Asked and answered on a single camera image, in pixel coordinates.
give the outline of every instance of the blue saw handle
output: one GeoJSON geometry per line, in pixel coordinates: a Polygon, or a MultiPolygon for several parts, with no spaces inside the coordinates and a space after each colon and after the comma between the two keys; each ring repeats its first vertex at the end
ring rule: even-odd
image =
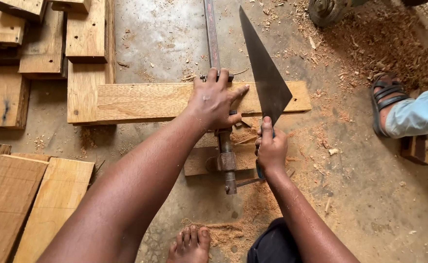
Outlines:
{"type": "MultiPolygon", "coordinates": [[[[263,126],[261,126],[261,136],[263,135],[263,126]]],[[[272,128],[272,138],[276,136],[276,133],[274,132],[274,127],[272,128]]],[[[261,179],[264,179],[263,170],[261,170],[261,167],[259,166],[258,159],[256,159],[256,172],[258,173],[258,177],[261,179]]]]}

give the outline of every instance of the bare foot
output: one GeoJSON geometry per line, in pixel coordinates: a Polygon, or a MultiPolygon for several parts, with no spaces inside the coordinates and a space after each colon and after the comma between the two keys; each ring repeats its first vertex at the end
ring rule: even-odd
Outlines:
{"type": "MultiPolygon", "coordinates": [[[[391,83],[392,83],[393,81],[399,81],[399,82],[400,82],[400,79],[399,79],[399,78],[394,77],[394,78],[392,78],[392,79],[391,79],[391,77],[392,77],[392,76],[391,76],[390,74],[383,75],[383,76],[381,76],[380,81],[383,81],[383,82],[387,83],[388,85],[391,85],[391,83]]],[[[375,93],[376,93],[376,92],[378,92],[380,89],[381,89],[381,87],[375,87],[375,93]]],[[[383,98],[381,98],[381,99],[378,101],[378,103],[382,102],[382,101],[383,101],[383,100],[385,100],[385,99],[389,99],[389,98],[392,98],[392,97],[395,97],[395,96],[398,96],[398,95],[404,95],[404,93],[400,93],[400,92],[394,92],[394,93],[391,93],[391,94],[389,94],[389,95],[384,96],[383,98]]],[[[385,126],[386,126],[386,117],[388,116],[389,111],[392,109],[392,107],[393,107],[394,105],[396,105],[396,104],[398,104],[398,103],[393,103],[393,104],[391,104],[391,105],[389,105],[389,106],[386,106],[386,107],[384,107],[383,109],[381,109],[381,111],[380,111],[380,122],[381,122],[381,128],[382,128],[385,132],[386,132],[386,128],[385,128],[385,126]]]]}
{"type": "Polygon", "coordinates": [[[207,263],[210,245],[211,237],[207,227],[186,227],[170,246],[167,263],[207,263]]]}

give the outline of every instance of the pant leg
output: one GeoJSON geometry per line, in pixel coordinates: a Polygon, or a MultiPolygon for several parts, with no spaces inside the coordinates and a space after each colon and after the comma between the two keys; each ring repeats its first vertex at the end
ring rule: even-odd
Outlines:
{"type": "Polygon", "coordinates": [[[428,134],[428,91],[417,99],[396,103],[386,118],[386,133],[391,138],[428,134]]]}
{"type": "Polygon", "coordinates": [[[248,251],[247,263],[302,263],[284,218],[271,222],[248,251]]]}

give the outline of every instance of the sandal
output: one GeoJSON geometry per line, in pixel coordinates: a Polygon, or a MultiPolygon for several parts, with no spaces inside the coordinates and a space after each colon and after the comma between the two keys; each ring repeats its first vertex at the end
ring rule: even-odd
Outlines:
{"type": "Polygon", "coordinates": [[[403,101],[405,99],[409,99],[410,97],[404,93],[404,91],[402,90],[402,83],[400,83],[399,81],[393,81],[391,84],[386,83],[384,81],[380,81],[380,78],[386,75],[389,75],[391,79],[395,78],[394,73],[386,73],[379,76],[376,79],[376,81],[373,83],[370,92],[371,92],[371,104],[373,105],[373,130],[378,136],[389,138],[389,135],[387,135],[387,133],[381,127],[381,121],[380,121],[381,109],[389,105],[392,105],[394,103],[403,101]],[[375,87],[381,87],[381,90],[375,93],[375,87]],[[385,99],[380,103],[378,103],[378,101],[381,98],[389,94],[392,94],[394,92],[403,93],[403,94],[385,99]]]}

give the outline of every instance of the dark shorts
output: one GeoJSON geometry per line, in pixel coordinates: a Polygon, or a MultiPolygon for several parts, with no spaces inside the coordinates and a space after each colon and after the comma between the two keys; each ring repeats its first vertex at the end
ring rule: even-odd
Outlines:
{"type": "Polygon", "coordinates": [[[271,222],[248,251],[247,263],[302,263],[284,218],[271,222]]]}

